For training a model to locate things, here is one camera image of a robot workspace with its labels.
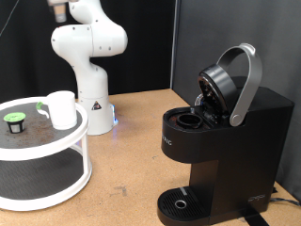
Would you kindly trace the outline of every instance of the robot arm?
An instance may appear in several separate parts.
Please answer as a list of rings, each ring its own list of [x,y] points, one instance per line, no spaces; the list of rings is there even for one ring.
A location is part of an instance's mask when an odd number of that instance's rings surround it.
[[[70,2],[69,7],[72,17],[82,24],[58,27],[51,43],[75,72],[79,104],[90,120],[87,133],[103,134],[114,126],[114,109],[108,101],[107,73],[89,59],[122,54],[128,43],[127,35],[105,15],[100,0]]]

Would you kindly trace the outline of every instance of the black wall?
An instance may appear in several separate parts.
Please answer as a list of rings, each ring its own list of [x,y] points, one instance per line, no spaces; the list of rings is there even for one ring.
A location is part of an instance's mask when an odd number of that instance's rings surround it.
[[[0,29],[16,1],[0,1]],[[129,38],[122,55],[91,59],[107,71],[109,94],[169,88],[175,0],[101,3]],[[67,16],[64,24],[78,24]],[[64,24],[55,22],[46,0],[19,2],[0,37],[0,103],[63,89],[77,94],[71,66],[50,43],[55,28]]]
[[[296,0],[183,0],[179,4],[174,90],[190,105],[200,94],[198,74],[230,47],[252,44],[263,65],[261,86],[295,102],[293,118],[277,174],[301,200],[301,2]],[[247,75],[246,56],[229,74]]]

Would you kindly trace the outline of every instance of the white cup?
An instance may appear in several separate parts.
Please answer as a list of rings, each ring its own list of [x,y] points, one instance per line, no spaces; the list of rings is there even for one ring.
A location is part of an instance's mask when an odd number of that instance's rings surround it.
[[[75,108],[75,95],[71,91],[57,91],[50,93],[47,96],[48,108],[50,113],[51,122],[57,130],[67,130],[77,124],[76,108]],[[36,109],[42,115],[49,115],[46,111],[40,109],[43,105],[38,102]]]

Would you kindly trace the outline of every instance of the coffee maker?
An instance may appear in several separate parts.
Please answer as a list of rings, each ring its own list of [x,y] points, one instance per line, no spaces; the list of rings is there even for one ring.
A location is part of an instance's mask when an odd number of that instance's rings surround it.
[[[227,68],[246,54],[244,82]],[[252,45],[227,50],[198,77],[195,106],[163,116],[162,151],[191,164],[189,186],[158,199],[158,217],[168,226],[212,225],[267,210],[293,113],[293,102],[259,87],[261,59]]]

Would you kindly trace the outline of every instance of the wooden table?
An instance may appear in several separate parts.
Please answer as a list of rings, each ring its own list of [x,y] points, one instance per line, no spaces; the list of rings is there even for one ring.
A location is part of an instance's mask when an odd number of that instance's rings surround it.
[[[57,206],[32,212],[0,211],[0,226],[148,226],[162,225],[158,197],[173,187],[187,186],[190,165],[161,151],[162,116],[187,106],[171,89],[110,96],[119,125],[105,135],[88,137],[93,172],[87,186]],[[280,185],[273,197],[294,198]],[[271,225],[300,226],[301,208],[273,202],[261,214]],[[217,225],[247,226],[242,219]]]

